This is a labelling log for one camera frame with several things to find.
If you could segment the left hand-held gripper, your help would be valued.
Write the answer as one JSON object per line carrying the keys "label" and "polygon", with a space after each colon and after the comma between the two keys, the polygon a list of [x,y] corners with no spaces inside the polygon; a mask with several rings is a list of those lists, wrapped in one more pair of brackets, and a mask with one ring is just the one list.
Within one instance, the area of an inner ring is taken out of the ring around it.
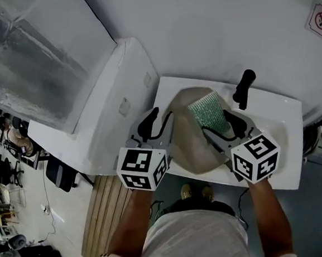
{"label": "left hand-held gripper", "polygon": [[117,175],[126,188],[155,191],[169,169],[174,114],[168,112],[159,133],[152,137],[158,113],[154,107],[136,119],[119,151]]}

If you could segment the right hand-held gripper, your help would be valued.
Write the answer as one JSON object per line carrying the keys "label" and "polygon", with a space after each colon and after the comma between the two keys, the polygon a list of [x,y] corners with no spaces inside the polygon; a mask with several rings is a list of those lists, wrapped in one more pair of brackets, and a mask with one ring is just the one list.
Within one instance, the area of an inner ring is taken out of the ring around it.
{"label": "right hand-held gripper", "polygon": [[234,136],[228,138],[208,127],[203,127],[203,135],[218,152],[230,158],[237,180],[254,184],[273,174],[280,159],[280,145],[269,132],[259,130],[250,117],[226,109],[223,113]]}

